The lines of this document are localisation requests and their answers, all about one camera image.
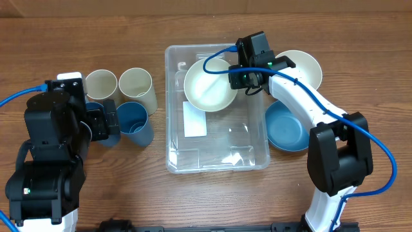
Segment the cream bowl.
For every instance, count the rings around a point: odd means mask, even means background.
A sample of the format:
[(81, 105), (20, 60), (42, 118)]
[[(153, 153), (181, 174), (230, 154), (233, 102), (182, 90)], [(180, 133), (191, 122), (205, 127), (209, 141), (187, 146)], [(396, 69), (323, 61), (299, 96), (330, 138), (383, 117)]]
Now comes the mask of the cream bowl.
[(183, 89), (187, 100), (197, 109), (215, 112), (229, 106), (238, 94), (229, 84), (227, 73), (210, 74), (203, 70), (206, 58), (195, 62), (185, 74)]
[(287, 50), (276, 55), (276, 58), (287, 56), (295, 63), (295, 68), (285, 68), (281, 73), (300, 81), (307, 82), (314, 89), (318, 89), (323, 80), (323, 72), (317, 60), (309, 53), (300, 50)]

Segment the dark blue bowl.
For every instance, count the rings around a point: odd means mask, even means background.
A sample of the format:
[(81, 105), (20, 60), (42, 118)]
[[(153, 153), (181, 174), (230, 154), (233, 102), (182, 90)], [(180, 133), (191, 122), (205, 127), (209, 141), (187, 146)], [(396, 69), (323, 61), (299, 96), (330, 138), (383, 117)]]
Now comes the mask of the dark blue bowl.
[(308, 148), (309, 134), (294, 114), (281, 102), (273, 102), (266, 110), (268, 141), (275, 148), (298, 152)]

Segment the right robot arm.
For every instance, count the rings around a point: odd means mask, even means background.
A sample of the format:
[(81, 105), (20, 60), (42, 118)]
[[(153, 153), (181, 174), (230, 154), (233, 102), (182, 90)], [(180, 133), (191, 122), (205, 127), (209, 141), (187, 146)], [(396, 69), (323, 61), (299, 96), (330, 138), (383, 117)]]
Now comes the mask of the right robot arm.
[(281, 101), (309, 134), (307, 170), (315, 186), (301, 227), (308, 231), (338, 231), (342, 210), (358, 186), (373, 171), (368, 122), (326, 100), (306, 78), (286, 69), (297, 67), (291, 55), (276, 56), (264, 32), (239, 38), (230, 48), (238, 64), (229, 68), (233, 89), (258, 88)]

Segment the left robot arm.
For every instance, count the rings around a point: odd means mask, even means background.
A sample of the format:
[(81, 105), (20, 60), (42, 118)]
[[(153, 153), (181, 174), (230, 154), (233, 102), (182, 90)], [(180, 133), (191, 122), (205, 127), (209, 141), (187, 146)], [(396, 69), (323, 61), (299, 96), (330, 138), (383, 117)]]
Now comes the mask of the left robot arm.
[(79, 72), (15, 93), (26, 93), (24, 120), (30, 138), (19, 148), (15, 172), (5, 186), (9, 212), (1, 220), (10, 231), (75, 231), (84, 162), (93, 141), (120, 135), (113, 100), (87, 109), (86, 85)]

